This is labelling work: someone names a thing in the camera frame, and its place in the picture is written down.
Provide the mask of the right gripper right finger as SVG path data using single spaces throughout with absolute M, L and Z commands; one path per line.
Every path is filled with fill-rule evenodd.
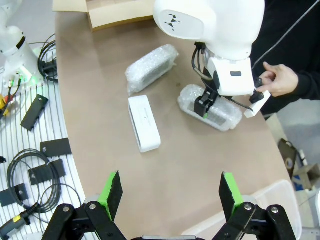
M 214 240 L 241 240 L 245 235 L 253 235 L 258 240 L 296 239 L 285 208 L 273 204 L 263 209 L 244 201 L 232 173 L 221 174 L 218 192 L 226 223 Z

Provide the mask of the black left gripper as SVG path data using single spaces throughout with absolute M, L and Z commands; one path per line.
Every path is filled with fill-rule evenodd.
M 213 80 L 205 80 L 202 78 L 202 82 L 205 85 L 205 90 L 203 91 L 203 94 L 194 101 L 194 112 L 204 118 L 208 106 L 213 106 L 220 95 L 218 94 L 216 84 Z

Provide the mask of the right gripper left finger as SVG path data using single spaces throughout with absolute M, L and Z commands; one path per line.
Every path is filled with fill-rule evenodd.
M 112 172 L 97 200 L 75 208 L 60 204 L 42 236 L 43 240 L 81 240 L 85 234 L 95 234 L 99 240 L 124 240 L 115 224 L 123 195 L 118 171 Z

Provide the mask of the person's left hand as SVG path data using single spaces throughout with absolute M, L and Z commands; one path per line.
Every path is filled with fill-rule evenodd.
M 273 97 L 280 97 L 291 94 L 298 86 L 298 75 L 284 64 L 270 65 L 266 61 L 263 63 L 265 72 L 260 75 L 262 86 L 256 90 L 258 92 L 268 91 Z

